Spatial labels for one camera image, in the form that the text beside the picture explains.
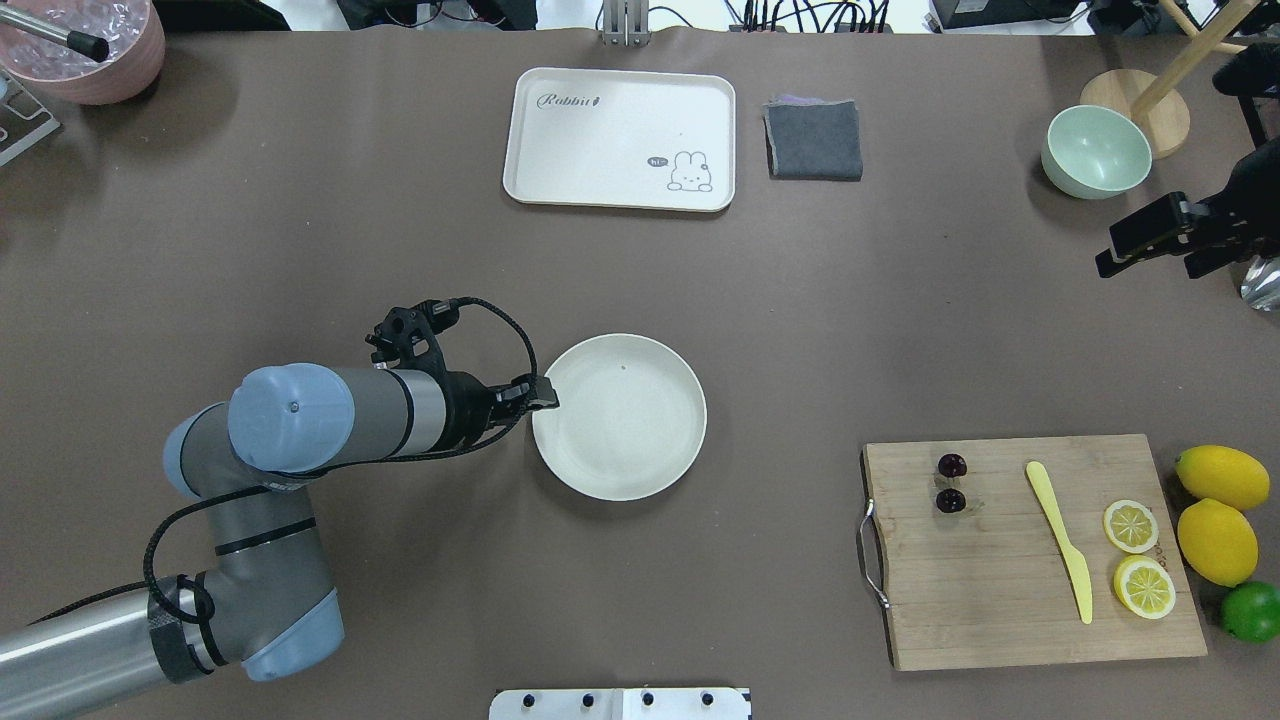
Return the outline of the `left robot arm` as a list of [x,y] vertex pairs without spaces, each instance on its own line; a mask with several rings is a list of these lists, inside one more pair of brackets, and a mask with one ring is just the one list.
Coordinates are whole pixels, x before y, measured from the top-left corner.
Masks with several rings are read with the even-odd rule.
[[143,548],[138,582],[91,594],[3,639],[3,716],[74,717],[237,665],[294,675],[346,637],[308,486],[364,464],[457,457],[558,406],[532,343],[529,370],[489,386],[451,370],[440,334],[475,297],[393,307],[367,368],[251,372],[168,437],[163,465],[188,505]]

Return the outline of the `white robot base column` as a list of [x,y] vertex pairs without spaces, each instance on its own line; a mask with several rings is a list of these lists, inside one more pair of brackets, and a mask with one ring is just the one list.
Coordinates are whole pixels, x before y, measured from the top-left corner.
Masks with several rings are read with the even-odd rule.
[[748,689],[632,687],[509,689],[494,696],[489,719],[751,719]]

